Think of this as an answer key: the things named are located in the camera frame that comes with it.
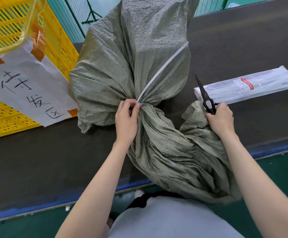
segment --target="yellow plastic crate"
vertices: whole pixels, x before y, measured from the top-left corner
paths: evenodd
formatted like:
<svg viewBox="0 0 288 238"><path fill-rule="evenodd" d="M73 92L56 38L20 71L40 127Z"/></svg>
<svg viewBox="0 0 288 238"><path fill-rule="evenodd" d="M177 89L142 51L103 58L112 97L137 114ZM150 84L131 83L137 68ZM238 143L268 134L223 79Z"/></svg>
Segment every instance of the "yellow plastic crate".
<svg viewBox="0 0 288 238"><path fill-rule="evenodd" d="M20 45L22 31L31 35L31 24L45 30L45 55L69 81L78 53L46 0L0 0L0 53ZM34 120L0 102L0 136L40 126Z"/></svg>

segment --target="white shirt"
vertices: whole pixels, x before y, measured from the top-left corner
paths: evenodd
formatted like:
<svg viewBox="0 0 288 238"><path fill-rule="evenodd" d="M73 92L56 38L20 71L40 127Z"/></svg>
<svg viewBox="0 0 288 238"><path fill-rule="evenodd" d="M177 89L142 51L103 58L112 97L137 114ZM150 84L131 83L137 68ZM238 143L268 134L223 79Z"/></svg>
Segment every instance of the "white shirt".
<svg viewBox="0 0 288 238"><path fill-rule="evenodd" d="M244 238L195 200L151 197L145 208L130 208L113 223L108 238Z"/></svg>

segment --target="black pants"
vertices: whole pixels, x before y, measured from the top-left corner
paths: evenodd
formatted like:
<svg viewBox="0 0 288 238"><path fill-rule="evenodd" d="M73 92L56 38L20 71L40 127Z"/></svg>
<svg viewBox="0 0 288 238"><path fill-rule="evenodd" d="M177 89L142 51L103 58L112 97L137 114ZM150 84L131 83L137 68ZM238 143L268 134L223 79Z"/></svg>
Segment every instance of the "black pants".
<svg viewBox="0 0 288 238"><path fill-rule="evenodd" d="M135 200L133 200L133 202L126 208L135 208L135 207L139 207L139 208L144 208L146 207L146 202L150 197L157 197L157 196L168 196L168 197L174 197L174 198L182 198L181 195L178 195L177 193L171 193L169 191L159 191L156 193L151 193L151 194L143 194L141 197L136 198Z"/></svg>

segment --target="red label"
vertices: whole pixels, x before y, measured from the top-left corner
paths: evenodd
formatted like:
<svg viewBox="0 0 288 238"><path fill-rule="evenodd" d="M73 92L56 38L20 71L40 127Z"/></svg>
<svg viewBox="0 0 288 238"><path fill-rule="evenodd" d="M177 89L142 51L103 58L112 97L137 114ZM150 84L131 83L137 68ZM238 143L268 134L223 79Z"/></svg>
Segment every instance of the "red label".
<svg viewBox="0 0 288 238"><path fill-rule="evenodd" d="M253 90L253 89L254 89L253 84L251 84L251 83L250 83L249 81L247 81L245 78L241 78L241 81L242 81L243 83L246 83L246 84L249 86L250 90Z"/></svg>

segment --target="person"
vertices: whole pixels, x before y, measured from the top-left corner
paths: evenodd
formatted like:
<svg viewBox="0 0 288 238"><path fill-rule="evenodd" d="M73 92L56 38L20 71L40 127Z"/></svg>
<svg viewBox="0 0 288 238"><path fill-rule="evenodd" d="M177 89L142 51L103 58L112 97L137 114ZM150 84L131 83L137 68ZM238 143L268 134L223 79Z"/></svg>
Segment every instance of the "person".
<svg viewBox="0 0 288 238"><path fill-rule="evenodd" d="M121 101L115 115L116 141L56 238L100 238L108 219L126 152L136 136L140 104ZM234 132L233 113L225 103L206 114L220 137L249 212L264 238L288 237L288 198L247 152ZM195 200L158 196L144 208L129 208L115 220L116 237L243 237L226 221Z"/></svg>

